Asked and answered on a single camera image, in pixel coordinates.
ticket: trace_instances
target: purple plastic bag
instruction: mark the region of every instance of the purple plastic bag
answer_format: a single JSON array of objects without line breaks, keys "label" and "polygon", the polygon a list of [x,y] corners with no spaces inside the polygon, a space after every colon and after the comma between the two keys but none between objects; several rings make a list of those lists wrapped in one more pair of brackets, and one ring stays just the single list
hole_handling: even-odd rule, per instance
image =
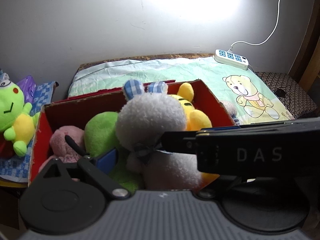
[{"label": "purple plastic bag", "polygon": [[17,85],[20,87],[24,94],[24,103],[33,102],[33,97],[36,91],[36,83],[32,76],[26,76],[24,79],[20,80]]}]

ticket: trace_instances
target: bear illustration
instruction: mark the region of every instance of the bear illustration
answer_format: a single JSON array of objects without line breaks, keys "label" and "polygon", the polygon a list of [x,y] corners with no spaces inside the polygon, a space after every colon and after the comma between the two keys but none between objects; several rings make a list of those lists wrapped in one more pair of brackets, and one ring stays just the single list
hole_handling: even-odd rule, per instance
[{"label": "bear illustration", "polygon": [[260,117],[264,112],[273,119],[279,119],[278,112],[273,108],[273,103],[258,92],[247,76],[228,76],[223,81],[237,95],[237,103],[244,107],[245,112],[253,118]]}]

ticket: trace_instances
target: black circular disc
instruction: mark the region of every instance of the black circular disc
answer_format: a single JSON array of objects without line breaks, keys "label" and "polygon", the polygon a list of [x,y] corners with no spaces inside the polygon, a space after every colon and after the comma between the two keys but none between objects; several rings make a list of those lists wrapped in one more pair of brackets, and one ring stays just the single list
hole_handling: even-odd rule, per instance
[{"label": "black circular disc", "polygon": [[103,194],[83,182],[49,178],[41,188],[31,188],[20,199],[20,213],[30,228],[44,234],[84,229],[98,220],[106,206]]},{"label": "black circular disc", "polygon": [[301,226],[309,203],[296,186],[277,180],[254,181],[231,188],[222,198],[225,212],[244,227],[279,232]]}]

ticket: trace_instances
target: white wall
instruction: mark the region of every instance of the white wall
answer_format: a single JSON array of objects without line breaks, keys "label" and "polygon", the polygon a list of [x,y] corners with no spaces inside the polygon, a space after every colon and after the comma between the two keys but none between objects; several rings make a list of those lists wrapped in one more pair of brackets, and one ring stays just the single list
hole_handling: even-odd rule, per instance
[{"label": "white wall", "polygon": [[[257,71],[287,73],[314,0],[282,0],[279,26],[261,46],[237,44]],[[0,0],[0,67],[13,81],[56,80],[61,99],[82,63],[119,57],[214,52],[262,42],[278,0]],[[215,10],[232,15],[219,17]]]}]

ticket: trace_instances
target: pink plush toy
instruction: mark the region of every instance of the pink plush toy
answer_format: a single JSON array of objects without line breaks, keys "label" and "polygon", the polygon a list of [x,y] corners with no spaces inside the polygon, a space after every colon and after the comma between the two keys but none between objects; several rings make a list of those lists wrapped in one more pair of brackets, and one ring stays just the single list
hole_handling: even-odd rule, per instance
[{"label": "pink plush toy", "polygon": [[81,156],[67,143],[64,137],[69,135],[79,147],[84,149],[84,131],[75,126],[62,126],[50,138],[53,155],[50,156],[39,168],[39,172],[53,158],[59,158],[63,163],[75,163]]}]

